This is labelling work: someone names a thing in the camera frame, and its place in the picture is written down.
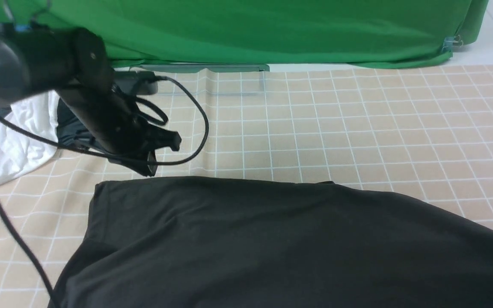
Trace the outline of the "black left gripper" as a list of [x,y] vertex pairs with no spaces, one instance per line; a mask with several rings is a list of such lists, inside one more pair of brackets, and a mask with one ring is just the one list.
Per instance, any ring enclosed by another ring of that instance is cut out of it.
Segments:
[[169,131],[147,123],[107,126],[107,153],[114,156],[108,162],[135,169],[143,177],[154,177],[158,166],[155,150],[180,150],[182,138],[177,131]]

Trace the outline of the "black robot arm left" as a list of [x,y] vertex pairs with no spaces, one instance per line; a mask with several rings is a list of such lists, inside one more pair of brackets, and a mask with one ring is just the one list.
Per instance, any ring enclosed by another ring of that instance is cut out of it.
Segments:
[[182,142],[163,128],[162,110],[142,98],[156,93],[144,85],[162,79],[152,71],[115,71],[102,39],[87,29],[18,32],[0,24],[0,107],[54,90],[88,130],[74,146],[144,177],[156,174],[156,150],[178,151]]

